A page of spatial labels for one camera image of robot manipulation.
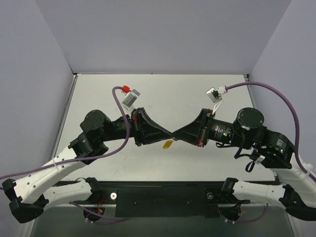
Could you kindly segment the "yellow key tag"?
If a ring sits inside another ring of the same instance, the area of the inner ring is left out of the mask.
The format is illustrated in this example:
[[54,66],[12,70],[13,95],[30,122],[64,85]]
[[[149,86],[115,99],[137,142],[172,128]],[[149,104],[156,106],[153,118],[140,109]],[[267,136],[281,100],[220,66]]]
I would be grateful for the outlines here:
[[168,140],[164,143],[163,149],[169,149],[173,143],[173,140]]

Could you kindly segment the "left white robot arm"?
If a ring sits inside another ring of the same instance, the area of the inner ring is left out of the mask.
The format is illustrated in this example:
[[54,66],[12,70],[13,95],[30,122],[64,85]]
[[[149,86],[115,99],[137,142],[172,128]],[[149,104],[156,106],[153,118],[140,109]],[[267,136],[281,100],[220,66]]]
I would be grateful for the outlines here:
[[82,133],[57,157],[24,178],[2,183],[10,200],[9,208],[19,223],[38,218],[52,207],[74,201],[99,203],[105,194],[95,178],[84,178],[70,185],[57,183],[108,152],[105,142],[134,138],[137,146],[153,144],[172,137],[170,131],[149,118],[144,108],[110,120],[102,111],[90,111],[80,124]]

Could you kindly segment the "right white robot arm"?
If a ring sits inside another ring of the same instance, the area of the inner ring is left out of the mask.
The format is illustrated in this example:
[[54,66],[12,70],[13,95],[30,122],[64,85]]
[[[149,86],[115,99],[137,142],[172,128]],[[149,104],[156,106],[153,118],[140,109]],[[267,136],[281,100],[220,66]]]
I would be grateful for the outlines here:
[[304,221],[316,219],[316,183],[299,158],[294,145],[278,132],[268,130],[263,114],[255,108],[241,109],[234,122],[215,119],[215,115],[202,109],[188,125],[174,131],[172,136],[189,144],[204,147],[209,140],[218,148],[236,147],[235,159],[247,157],[251,161],[246,171],[262,165],[275,172],[279,185],[249,183],[227,178],[220,191],[226,202],[237,200],[257,201],[284,209],[289,215]]

